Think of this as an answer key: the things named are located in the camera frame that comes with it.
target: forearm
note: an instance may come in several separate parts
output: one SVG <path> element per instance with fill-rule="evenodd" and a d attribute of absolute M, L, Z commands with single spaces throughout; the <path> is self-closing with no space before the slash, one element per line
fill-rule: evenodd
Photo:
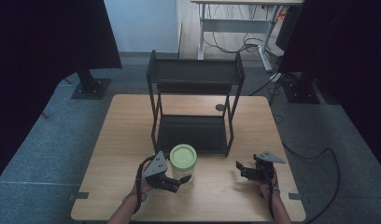
<path fill-rule="evenodd" d="M 265 198 L 266 202 L 269 203 L 269 191 L 265 191 L 263 193 L 263 197 Z M 290 223 L 290 219 L 289 219 L 289 215 L 287 213 L 286 207 L 284 206 L 283 201 L 281 201 L 280 192 L 277 190 L 273 190 L 272 210 L 275 216 L 275 223 L 277 224 Z"/>
<path fill-rule="evenodd" d="M 112 215 L 107 224 L 126 224 L 130 222 L 133 212 L 137 207 L 136 194 L 130 194 L 123 201 L 117 211 Z"/>

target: metal bracket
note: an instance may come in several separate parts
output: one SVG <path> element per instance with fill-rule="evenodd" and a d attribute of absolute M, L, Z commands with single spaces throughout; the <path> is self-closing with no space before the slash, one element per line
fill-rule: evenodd
<path fill-rule="evenodd" d="M 68 197 L 68 201 L 73 202 L 76 199 L 88 199 L 89 192 L 77 192 L 75 194 L 70 194 Z"/>
<path fill-rule="evenodd" d="M 151 175 L 156 175 L 159 173 L 164 173 L 167 171 L 167 163 L 162 151 L 156 154 L 153 161 L 148 166 L 147 170 L 144 172 L 143 176 L 148 177 Z"/>
<path fill-rule="evenodd" d="M 258 159 L 263 160 L 263 161 L 271 161 L 271 162 L 277 162 L 277 163 L 285 163 L 283 160 L 275 156 L 271 152 L 263 152 L 261 154 L 256 154 L 255 155 Z"/>
<path fill-rule="evenodd" d="M 296 194 L 296 193 L 289 193 L 289 198 L 291 200 L 301 200 L 302 196 L 300 194 Z"/>

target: white wall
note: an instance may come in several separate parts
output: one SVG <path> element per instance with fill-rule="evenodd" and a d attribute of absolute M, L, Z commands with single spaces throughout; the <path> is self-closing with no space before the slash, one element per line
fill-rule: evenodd
<path fill-rule="evenodd" d="M 105 0 L 119 52 L 178 53 L 176 0 Z"/>

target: wire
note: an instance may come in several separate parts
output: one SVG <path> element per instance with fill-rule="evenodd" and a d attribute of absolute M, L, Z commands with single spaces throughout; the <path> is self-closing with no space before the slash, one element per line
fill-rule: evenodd
<path fill-rule="evenodd" d="M 247 47 L 246 48 L 247 52 L 251 53 L 251 52 L 258 51 L 258 49 L 261 47 L 260 45 L 250 44 L 250 43 L 247 43 L 247 41 L 248 40 L 257 40 L 257 41 L 261 41 L 263 43 L 263 40 L 255 38 L 255 37 L 251 37 L 251 38 L 246 39 L 247 35 L 248 35 L 248 33 L 246 33 L 246 35 L 244 35 L 244 37 L 243 37 L 243 46 Z"/>
<path fill-rule="evenodd" d="M 267 20 L 267 15 L 269 15 L 269 7 L 270 6 L 267 6 L 267 8 L 266 8 L 266 20 Z"/>
<path fill-rule="evenodd" d="M 142 181 L 142 170 L 143 170 L 143 167 L 144 167 L 144 164 L 147 162 L 147 161 L 153 161 L 153 159 L 155 158 L 155 156 L 151 156 L 151 157 L 148 157 L 146 158 L 138 167 L 138 170 L 137 170 L 137 175 L 135 177 L 135 186 L 136 186 L 136 189 L 137 189 L 137 206 L 133 212 L 133 214 L 137 213 L 138 210 L 140 209 L 141 207 L 141 203 L 142 203 L 142 196 L 141 196 L 141 181 Z"/>
<path fill-rule="evenodd" d="M 267 91 L 269 92 L 269 94 L 271 95 L 280 95 L 281 94 L 281 91 L 279 89 L 275 89 L 274 88 L 268 88 Z"/>
<path fill-rule="evenodd" d="M 216 6 L 216 9 L 214 10 L 214 15 L 213 15 L 212 18 L 211 18 L 211 14 L 210 14 L 210 19 L 215 18 L 215 15 L 217 14 L 217 9 L 219 8 L 219 6 L 220 6 L 220 4 L 218 4 L 218 5 Z"/>
<path fill-rule="evenodd" d="M 210 46 L 210 47 L 213 47 L 213 48 L 217 48 L 219 49 L 220 51 L 224 52 L 224 53 L 237 53 L 237 52 L 241 52 L 241 51 L 244 51 L 244 50 L 247 50 L 247 49 L 252 49 L 252 48 L 260 48 L 259 45 L 255 45 L 255 44 L 244 44 L 240 49 L 238 50 L 228 50 L 228 49 L 224 49 L 222 47 L 219 46 L 218 42 L 217 42 L 217 39 L 215 37 L 215 32 L 212 33 L 213 34 L 213 38 L 214 38 L 214 42 L 215 42 L 215 45 L 213 44 L 210 44 L 208 43 L 205 39 L 204 39 L 204 42 L 206 43 L 206 45 Z"/>
<path fill-rule="evenodd" d="M 231 19 L 233 19 L 233 8 L 234 8 L 234 6 L 232 5 L 232 9 L 231 9 L 232 16 L 231 16 Z M 229 19 L 229 6 L 228 5 L 226 6 L 226 14 L 228 15 L 228 17 L 226 19 Z"/>
<path fill-rule="evenodd" d="M 248 5 L 248 18 L 250 20 L 254 20 L 255 18 L 255 11 L 257 10 L 257 5 Z"/>
<path fill-rule="evenodd" d="M 281 75 L 278 78 L 278 80 L 275 82 L 275 87 L 273 88 L 273 92 L 269 92 L 270 93 L 269 105 L 273 104 L 273 97 L 276 95 L 275 92 L 277 91 L 277 89 L 281 86 L 280 83 L 281 83 Z"/>
<path fill-rule="evenodd" d="M 259 89 L 255 90 L 254 92 L 252 92 L 251 94 L 249 94 L 248 96 L 252 96 L 253 94 L 257 93 L 258 91 L 260 91 L 261 89 L 263 89 L 263 87 L 267 86 L 267 84 L 269 84 L 273 79 L 275 79 L 275 76 L 277 76 L 278 73 L 275 73 L 270 79 L 268 82 L 266 82 L 263 86 L 261 86 Z"/>
<path fill-rule="evenodd" d="M 305 159 L 305 160 L 314 160 L 314 159 L 317 159 L 319 157 L 321 157 L 326 151 L 330 151 L 331 154 L 333 155 L 333 158 L 335 159 L 335 164 L 336 164 L 336 172 L 337 172 L 337 185 L 336 185 L 336 190 L 332 196 L 332 198 L 330 199 L 330 201 L 328 202 L 328 204 L 313 218 L 311 218 L 310 220 L 308 220 L 306 223 L 311 223 L 313 222 L 314 220 L 316 220 L 319 216 L 321 216 L 321 214 L 323 214 L 327 209 L 328 207 L 331 206 L 332 202 L 335 200 L 337 194 L 338 194 L 338 191 L 339 191 L 339 188 L 340 188 L 340 182 L 341 182 L 341 175 L 340 175 L 340 168 L 339 168 L 339 164 L 338 164 L 338 160 L 336 159 L 336 155 L 335 153 L 333 152 L 332 149 L 330 148 L 325 148 L 321 153 L 319 153 L 318 155 L 314 156 L 314 157 L 305 157 L 305 156 L 302 156 L 294 151 L 292 151 L 284 142 L 282 142 L 284 148 L 289 151 L 290 153 L 294 154 L 295 156 L 297 157 L 300 157 L 302 159 Z"/>
<path fill-rule="evenodd" d="M 273 199 L 273 183 L 272 183 L 272 179 L 267 174 L 267 171 L 264 169 L 263 165 L 261 165 L 260 168 L 262 169 L 264 176 L 267 178 L 267 183 L 269 184 L 268 208 L 269 208 L 270 216 L 272 217 L 273 220 L 275 220 L 275 214 L 273 212 L 273 204 L 272 204 L 272 199 Z"/>
<path fill-rule="evenodd" d="M 239 7 L 239 11 L 240 11 L 241 19 L 244 19 L 243 11 L 241 10 L 240 5 L 237 5 L 237 6 Z"/>

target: cup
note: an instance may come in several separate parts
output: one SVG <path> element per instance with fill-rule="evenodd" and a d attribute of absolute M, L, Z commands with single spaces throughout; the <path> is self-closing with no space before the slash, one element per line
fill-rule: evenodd
<path fill-rule="evenodd" d="M 196 159 L 196 150 L 189 145 L 181 144 L 171 149 L 170 163 L 173 178 L 180 180 L 182 177 L 191 175 L 190 180 L 186 184 L 181 185 L 181 187 L 189 186 L 192 183 Z"/>

